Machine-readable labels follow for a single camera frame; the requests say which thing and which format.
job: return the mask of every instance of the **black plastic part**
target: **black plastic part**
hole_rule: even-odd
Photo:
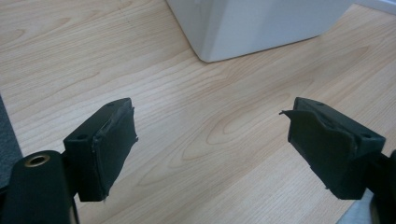
[[[106,198],[136,141],[129,98],[104,105],[64,139],[64,159],[72,165],[82,202]]]
[[[369,163],[381,157],[385,138],[331,107],[296,98],[289,142],[339,199],[361,199]]]
[[[78,223],[59,152],[37,152],[14,165],[1,223]]]

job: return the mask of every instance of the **white box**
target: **white box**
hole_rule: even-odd
[[[198,57],[214,62],[326,32],[354,0],[167,0]]]

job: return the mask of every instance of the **bolt hole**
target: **bolt hole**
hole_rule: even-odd
[[[77,136],[78,140],[82,140],[82,139],[86,139],[88,137],[87,134],[80,134],[79,136]]]
[[[371,138],[371,135],[368,133],[363,133],[361,136],[365,137],[365,138]]]
[[[38,156],[35,156],[35,157],[29,159],[25,163],[25,166],[26,167],[36,167],[36,166],[39,166],[39,165],[42,165],[42,164],[46,163],[49,160],[50,160],[50,156],[49,155],[46,155],[46,154],[38,155]]]

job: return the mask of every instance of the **light wood surface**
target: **light wood surface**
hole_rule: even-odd
[[[131,97],[139,142],[81,223],[334,223],[337,200],[287,142],[296,96],[396,148],[396,17],[353,6],[325,35],[200,62],[163,0],[2,0],[0,91],[24,155]]]

